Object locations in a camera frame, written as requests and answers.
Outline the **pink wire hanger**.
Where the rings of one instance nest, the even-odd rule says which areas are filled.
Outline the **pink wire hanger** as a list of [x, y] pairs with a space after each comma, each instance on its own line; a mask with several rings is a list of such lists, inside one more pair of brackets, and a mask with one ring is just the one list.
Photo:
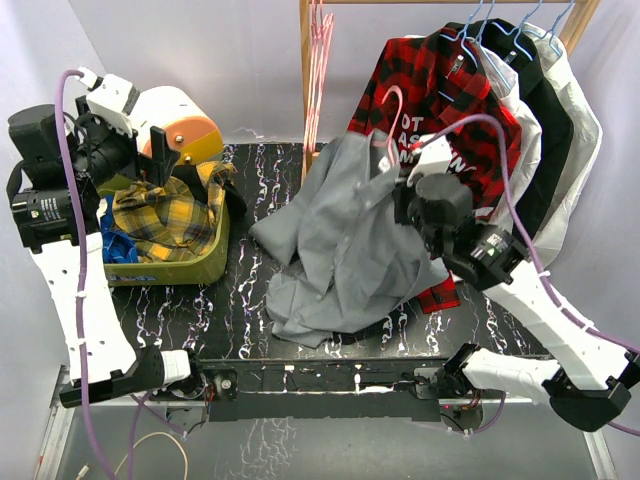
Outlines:
[[376, 147], [382, 147], [384, 146], [386, 149], [386, 157], [390, 162], [391, 166], [395, 166], [398, 163], [398, 159], [397, 159], [397, 154], [395, 153], [394, 150], [394, 144], [395, 144], [395, 140], [394, 140], [394, 133], [396, 130], [396, 127], [398, 125], [398, 122], [400, 120], [401, 114], [402, 114], [402, 110], [403, 110], [403, 95], [402, 95], [402, 90], [400, 89], [400, 87], [398, 85], [392, 85], [385, 93], [382, 103], [385, 103], [387, 101], [387, 99], [389, 98], [389, 96], [391, 94], [394, 94], [397, 97], [397, 108], [396, 108], [396, 113], [394, 116], [394, 119], [391, 123], [389, 132], [387, 133], [386, 139], [384, 142], [373, 142], [373, 145], [375, 145]]

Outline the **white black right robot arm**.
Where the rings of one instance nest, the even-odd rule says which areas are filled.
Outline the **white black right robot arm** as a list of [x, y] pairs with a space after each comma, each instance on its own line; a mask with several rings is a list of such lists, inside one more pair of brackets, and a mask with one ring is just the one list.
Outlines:
[[639, 382], [638, 354], [598, 337], [543, 283], [522, 242], [477, 219], [466, 185], [448, 174], [398, 178], [393, 199], [397, 223], [413, 227], [448, 270], [512, 314], [551, 355], [521, 358], [466, 343], [437, 372], [437, 386], [460, 397], [477, 390], [526, 397], [586, 432], [623, 412]]

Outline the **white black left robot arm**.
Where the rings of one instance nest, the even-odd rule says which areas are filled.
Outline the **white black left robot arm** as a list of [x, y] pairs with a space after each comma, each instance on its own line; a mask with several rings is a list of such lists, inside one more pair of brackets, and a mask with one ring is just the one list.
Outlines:
[[46, 280], [70, 360], [70, 381], [59, 393], [66, 408], [144, 391], [175, 390], [200, 396], [207, 376], [185, 349], [134, 347], [127, 340], [111, 298], [103, 263], [98, 187], [118, 174], [166, 180], [178, 160], [165, 132], [153, 126], [156, 152], [139, 153], [135, 133], [116, 130], [86, 97], [65, 129], [86, 237], [76, 228], [72, 197], [58, 144], [55, 108], [36, 105], [12, 115], [9, 137], [22, 159], [6, 185], [23, 246]]

